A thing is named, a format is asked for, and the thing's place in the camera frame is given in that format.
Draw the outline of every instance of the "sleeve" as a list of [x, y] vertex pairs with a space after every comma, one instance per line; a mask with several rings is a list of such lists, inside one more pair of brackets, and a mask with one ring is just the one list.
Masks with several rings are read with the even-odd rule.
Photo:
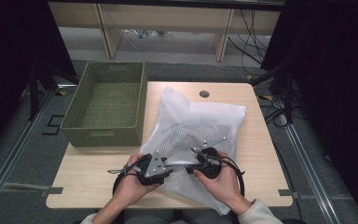
[[92, 219], [95, 217], [95, 214], [91, 214], [89, 216], [87, 216], [86, 218], [83, 219], [83, 221], [80, 224], [92, 224]]
[[238, 216], [238, 221], [240, 224], [282, 224], [260, 200], [255, 200], [244, 214]]

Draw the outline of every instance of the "wire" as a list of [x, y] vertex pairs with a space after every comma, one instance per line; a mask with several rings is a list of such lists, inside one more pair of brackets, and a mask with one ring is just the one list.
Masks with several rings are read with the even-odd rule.
[[[240, 38], [241, 41], [243, 41], [244, 43], [246, 43], [246, 41], [245, 41], [244, 39], [242, 39], [242, 37], [241, 37], [240, 35], [237, 35], [237, 36]], [[249, 45], [250, 47], [252, 47], [252, 48], [257, 48], [257, 46], [255, 46], [255, 45], [252, 45], [252, 44], [249, 44], [249, 43], [248, 43], [248, 45]]]
[[252, 56], [251, 54], [249, 54], [248, 52], [246, 52], [245, 50], [241, 49], [240, 47], [238, 47], [236, 44], [234, 44], [234, 42], [231, 40], [230, 37], [228, 37], [228, 40], [231, 42], [232, 45], [234, 45], [234, 47], [239, 50], [240, 52], [242, 52], [242, 54], [246, 54], [246, 56], [248, 56], [249, 58], [253, 59], [255, 62], [257, 62], [258, 64], [261, 64], [260, 61], [257, 60], [257, 58], [255, 58], [254, 56]]
[[222, 159], [229, 159], [229, 160], [231, 161], [231, 163], [234, 164], [237, 169], [240, 169], [240, 168], [238, 167], [237, 163], [235, 163], [235, 161], [232, 160], [230, 157], [222, 157]]
[[243, 22], [245, 23], [245, 26], [246, 26], [246, 30], [248, 31], [248, 39], [246, 40], [246, 43], [249, 41], [249, 37], [252, 38], [252, 40], [254, 41], [254, 44], [255, 44], [255, 47], [256, 47], [256, 52], [257, 52], [257, 55], [260, 59], [260, 61], [264, 60], [264, 56], [263, 54], [261, 53], [260, 51], [260, 47], [258, 47], [257, 45], [257, 41], [264, 47], [264, 48], [267, 48], [265, 45], [263, 45], [261, 43], [261, 41], [257, 38], [257, 36], [255, 35], [255, 11], [252, 10], [252, 14], [251, 14], [251, 18], [252, 18], [252, 23], [251, 23], [251, 26], [249, 28], [249, 25], [248, 25], [248, 22], [246, 21], [245, 17], [243, 16], [243, 12], [241, 10], [241, 15], [242, 15], [242, 19], [243, 19]]
[[[266, 122], [266, 124], [269, 124], [272, 122], [276, 127], [282, 128], [282, 127], [286, 127], [289, 123], [286, 121], [284, 124], [279, 124], [276, 120], [280, 115], [285, 113], [284, 108], [280, 108], [279, 106], [276, 105], [276, 102], [278, 100], [284, 100], [284, 98], [283, 97], [274, 97], [274, 99], [271, 101], [271, 105], [264, 105], [264, 106], [269, 107], [266, 115], [264, 116], [264, 121]], [[269, 111], [271, 108], [274, 108], [275, 111], [273, 111], [272, 113], [269, 114]], [[305, 115], [299, 116], [299, 115], [294, 114], [293, 112], [296, 111], [297, 109], [301, 109], [301, 106], [300, 105], [292, 106], [291, 116], [294, 116], [299, 119], [307, 119], [307, 116], [305, 116]]]
[[129, 170], [132, 169], [136, 164], [138, 164], [139, 161], [141, 161], [145, 156], [146, 156], [146, 155], [144, 155], [143, 157], [139, 158], [136, 162], [132, 163], [132, 164], [129, 165], [129, 166], [126, 165], [126, 166], [127, 166], [126, 168], [123, 168], [123, 169], [121, 169], [121, 170], [108, 170], [107, 172], [108, 172], [109, 174], [119, 174], [119, 173], [122, 173], [122, 172], [124, 171], [124, 169], [125, 169], [126, 171], [129, 171]]
[[243, 55], [244, 55], [244, 50], [242, 50], [242, 56], [241, 56], [241, 65], [242, 65], [243, 71], [245, 71], [245, 73], [247, 73], [251, 76], [256, 76], [256, 74], [253, 74], [253, 73], [249, 72], [248, 70], [246, 70], [245, 65], [243, 65]]
[[212, 160], [215, 160], [215, 161], [221, 161], [221, 162], [227, 164], [229, 167], [231, 167], [235, 171], [235, 174], [237, 175], [237, 178], [238, 178], [238, 182], [240, 183], [241, 195], [244, 197], [245, 196], [245, 185], [243, 183], [243, 177], [242, 177], [243, 173], [238, 168], [237, 164], [234, 161], [232, 161], [233, 163], [231, 163], [229, 161], [225, 161], [225, 160], [223, 160], [221, 158], [217, 158], [217, 157], [214, 157], [214, 156], [207, 155], [206, 157], [208, 159], [212, 159]]
[[229, 68], [229, 67], [223, 67], [223, 66], [219, 66], [219, 65], [214, 65], [214, 64], [209, 64], [210, 66], [215, 66], [215, 67], [218, 67], [218, 68], [223, 68], [223, 69], [227, 69], [227, 70], [232, 70], [232, 71], [236, 71], [238, 74], [240, 74], [241, 77], [245, 78], [246, 77], [240, 72], [238, 71], [237, 69], [234, 69], [234, 68]]
[[[275, 151], [277, 152], [278, 157], [282, 163], [283, 169], [286, 172], [287, 178], [289, 179], [290, 188], [292, 189], [292, 192], [296, 192], [295, 185], [293, 183], [293, 179], [290, 176], [289, 169], [287, 168], [286, 163], [283, 160], [282, 153], [280, 152], [280, 150], [278, 149], [277, 145], [274, 142], [272, 142], [272, 144], [274, 145]], [[301, 212], [300, 204], [298, 202], [298, 198], [295, 198], [295, 202], [296, 202], [298, 217], [301, 221], [303, 221], [302, 212]]]

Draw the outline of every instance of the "wicker basket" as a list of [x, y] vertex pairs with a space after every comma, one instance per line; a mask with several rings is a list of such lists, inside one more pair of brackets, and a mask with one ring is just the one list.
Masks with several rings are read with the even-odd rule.
[[146, 93], [144, 63], [88, 63], [61, 130], [74, 147], [140, 146]]

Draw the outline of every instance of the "black cable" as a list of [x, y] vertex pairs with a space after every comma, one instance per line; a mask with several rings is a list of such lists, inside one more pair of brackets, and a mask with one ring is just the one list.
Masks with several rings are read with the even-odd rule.
[[[281, 100], [284, 100], [284, 97], [274, 97], [271, 101], [271, 105], [261, 105], [261, 106], [269, 106], [270, 108], [275, 108], [275, 111], [273, 111], [271, 114], [269, 114], [269, 111], [270, 111], [270, 108], [268, 109], [266, 115], [264, 116], [264, 121], [266, 122], [266, 124], [269, 124], [270, 122], [273, 122], [273, 124], [276, 126], [276, 127], [286, 127], [288, 125], [288, 122], [284, 123], [284, 124], [278, 124], [277, 121], [276, 121], [276, 118], [279, 117], [281, 114], [284, 113], [284, 109], [283, 108], [280, 108], [280, 107], [277, 107], [275, 104], [276, 102], [281, 99]], [[296, 109], [301, 109], [301, 106], [300, 105], [295, 105], [295, 106], [292, 106], [291, 110], [292, 112], [295, 111]], [[291, 114], [292, 116], [298, 118], [298, 119], [307, 119], [307, 116], [303, 115], [302, 117], [300, 117], [299, 115], [296, 115], [294, 113]]]
[[[246, 41], [245, 41], [244, 39], [242, 39], [242, 37], [241, 37], [240, 35], [237, 35], [237, 36], [240, 38], [241, 41], [243, 41], [244, 43], [246, 43]], [[248, 45], [249, 45], [250, 47], [252, 47], [252, 48], [257, 48], [257, 46], [255, 46], [255, 45], [252, 45], [252, 44], [249, 44], [249, 43], [248, 43]]]
[[261, 52], [259, 50], [259, 47], [257, 46], [257, 41], [256, 41], [256, 36], [255, 36], [255, 13], [254, 11], [252, 10], [252, 25], [251, 25], [251, 28], [249, 29], [249, 26], [248, 26], [248, 22], [246, 21], [245, 17], [243, 16], [243, 12], [241, 10], [241, 15], [242, 15], [242, 19], [243, 19], [243, 22], [245, 23], [245, 26], [246, 26], [246, 30], [248, 31], [249, 33], [249, 36], [253, 39], [255, 45], [256, 45], [256, 51], [257, 51], [257, 54], [261, 60], [262, 56], [260, 55]]
[[256, 46], [256, 52], [257, 52], [257, 55], [258, 55], [258, 58], [260, 59], [260, 61], [263, 61], [264, 60], [264, 57], [260, 51], [260, 48], [257, 46], [257, 42], [256, 42], [256, 39], [257, 39], [257, 36], [255, 35], [255, 11], [252, 10], [252, 25], [251, 25], [251, 32], [253, 32], [253, 40], [255, 42], [255, 46]]
[[[280, 152], [280, 150], [278, 149], [278, 147], [276, 146], [276, 144], [274, 142], [272, 142], [272, 144], [274, 145], [275, 151], [277, 152], [278, 157], [279, 157], [279, 159], [280, 159], [280, 161], [282, 163], [283, 169], [286, 172], [287, 178], [289, 179], [290, 188], [292, 189], [292, 192], [296, 192], [295, 185], [293, 183], [293, 179], [290, 176], [289, 169], [287, 168], [286, 163], [283, 160], [282, 153]], [[301, 212], [301, 209], [300, 209], [300, 204], [298, 202], [298, 198], [295, 198], [295, 202], [296, 202], [298, 217], [299, 217], [299, 219], [301, 221], [303, 221], [302, 212]]]
[[245, 73], [248, 73], [251, 76], [256, 76], [256, 74], [253, 74], [253, 73], [249, 72], [248, 70], [246, 70], [245, 65], [243, 65], [243, 55], [244, 55], [244, 51], [242, 52], [242, 55], [241, 55], [241, 64], [242, 64], [243, 71], [245, 71]]
[[255, 62], [261, 64], [260, 61], [257, 60], [257, 58], [255, 58], [254, 56], [250, 55], [248, 52], [246, 52], [245, 50], [241, 49], [240, 47], [238, 47], [236, 44], [234, 44], [234, 42], [231, 40], [230, 37], [228, 37], [228, 40], [231, 42], [232, 45], [234, 45], [234, 47], [239, 50], [240, 52], [246, 54], [246, 56], [248, 56], [249, 58], [253, 59]]
[[118, 174], [118, 173], [119, 173], [119, 175], [117, 176], [117, 178], [116, 178], [116, 180], [115, 180], [115, 183], [114, 183], [114, 185], [113, 185], [112, 195], [115, 194], [116, 189], [117, 189], [117, 187], [118, 187], [118, 184], [120, 184], [122, 178], [124, 178], [126, 175], [135, 175], [135, 174], [128, 174], [127, 171], [129, 171], [130, 169], [132, 169], [132, 168], [133, 168], [140, 160], [142, 160], [143, 158], [144, 158], [144, 156], [141, 157], [141, 158], [139, 158], [136, 162], [134, 162], [133, 164], [131, 164], [131, 165], [129, 165], [129, 166], [127, 166], [127, 164], [126, 164], [127, 167], [123, 168], [122, 170], [108, 170], [108, 171], [107, 171], [107, 172], [110, 173], [110, 174]]
[[242, 172], [240, 169], [238, 169], [237, 167], [237, 164], [234, 162], [235, 166], [229, 162], [229, 161], [225, 161], [221, 158], [217, 158], [217, 157], [213, 157], [213, 156], [209, 156], [207, 155], [207, 158], [208, 159], [212, 159], [212, 160], [215, 160], [215, 161], [221, 161], [225, 164], [227, 164], [229, 167], [231, 167], [234, 171], [235, 171], [235, 174], [237, 175], [237, 178], [238, 178], [238, 182], [240, 183], [240, 193], [243, 197], [245, 197], [245, 186], [244, 186], [244, 183], [243, 183], [243, 177], [242, 177]]
[[235, 168], [240, 169], [240, 168], [238, 167], [237, 163], [235, 163], [235, 161], [232, 160], [230, 157], [222, 157], [222, 159], [229, 159], [229, 160], [231, 161], [231, 163], [235, 165]]

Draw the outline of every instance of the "white bag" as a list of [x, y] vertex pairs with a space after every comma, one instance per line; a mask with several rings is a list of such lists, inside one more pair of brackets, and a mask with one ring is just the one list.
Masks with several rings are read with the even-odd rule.
[[[191, 147], [201, 146], [204, 140], [225, 137], [226, 141], [213, 147], [235, 160], [237, 130], [245, 111], [246, 106], [243, 105], [190, 102], [179, 92], [167, 87], [161, 95], [158, 123], [140, 153], [159, 151], [167, 162], [198, 163]], [[210, 206], [220, 215], [229, 212], [229, 208], [218, 202], [194, 175], [188, 175], [184, 167], [175, 167], [159, 188]]]

